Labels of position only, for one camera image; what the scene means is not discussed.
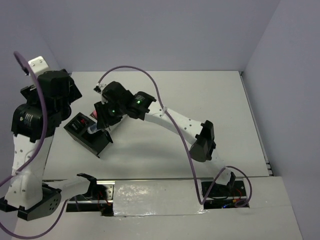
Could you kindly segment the blue capped pen pack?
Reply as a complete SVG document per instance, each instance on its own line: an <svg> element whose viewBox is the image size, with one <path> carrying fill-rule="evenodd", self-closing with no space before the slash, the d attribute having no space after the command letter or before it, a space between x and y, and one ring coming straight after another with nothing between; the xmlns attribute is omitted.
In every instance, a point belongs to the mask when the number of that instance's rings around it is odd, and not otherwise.
<svg viewBox="0 0 320 240"><path fill-rule="evenodd" d="M99 129L97 128L97 123L94 123L93 125L89 126L87 129L87 132L91 135L96 133L97 131L99 131Z"/></svg>

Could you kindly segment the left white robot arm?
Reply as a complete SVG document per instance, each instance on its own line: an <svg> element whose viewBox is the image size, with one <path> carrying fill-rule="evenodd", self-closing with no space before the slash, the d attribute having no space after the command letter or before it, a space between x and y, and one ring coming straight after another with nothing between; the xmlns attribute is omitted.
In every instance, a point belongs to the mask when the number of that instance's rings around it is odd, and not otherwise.
<svg viewBox="0 0 320 240"><path fill-rule="evenodd" d="M82 97L74 80L63 70L50 70L20 93L26 103L13 113L13 177L0 209L16 211L20 219L32 221L50 216L62 201L75 196L95 198L97 179L85 173L52 184L43 182L56 128L71 115L71 103Z"/></svg>

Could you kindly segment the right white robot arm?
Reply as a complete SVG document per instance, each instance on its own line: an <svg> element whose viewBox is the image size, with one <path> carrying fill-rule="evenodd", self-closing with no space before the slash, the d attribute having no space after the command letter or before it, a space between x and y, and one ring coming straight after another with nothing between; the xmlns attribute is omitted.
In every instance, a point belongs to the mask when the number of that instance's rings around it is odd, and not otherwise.
<svg viewBox="0 0 320 240"><path fill-rule="evenodd" d="M162 106L159 100L143 91L132 94L116 81L97 84L93 90L100 94L100 101L94 105L98 130L117 125L124 117L161 126L182 136L190 144L187 153L192 160L210 163L221 195L228 196L235 190L235 174L227 169L217 153L214 125L211 121L201 122L188 118Z"/></svg>

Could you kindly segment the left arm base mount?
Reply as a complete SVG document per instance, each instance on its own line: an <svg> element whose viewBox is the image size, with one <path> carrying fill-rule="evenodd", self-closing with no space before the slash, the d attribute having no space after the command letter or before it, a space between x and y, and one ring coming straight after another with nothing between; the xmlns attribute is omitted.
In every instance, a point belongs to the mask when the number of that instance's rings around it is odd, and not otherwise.
<svg viewBox="0 0 320 240"><path fill-rule="evenodd" d="M73 196L67 203L67 213L96 212L103 217L113 217L113 198L115 183L98 181L95 177L86 173L77 174L86 179L89 184L84 193Z"/></svg>

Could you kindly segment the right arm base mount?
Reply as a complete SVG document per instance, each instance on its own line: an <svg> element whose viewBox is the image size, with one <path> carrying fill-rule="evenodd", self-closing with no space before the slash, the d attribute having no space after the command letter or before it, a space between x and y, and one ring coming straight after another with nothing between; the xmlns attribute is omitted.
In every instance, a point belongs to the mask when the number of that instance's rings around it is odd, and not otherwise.
<svg viewBox="0 0 320 240"><path fill-rule="evenodd" d="M203 204L205 210L248 208L247 191L242 180L235 180L233 186L215 183Z"/></svg>

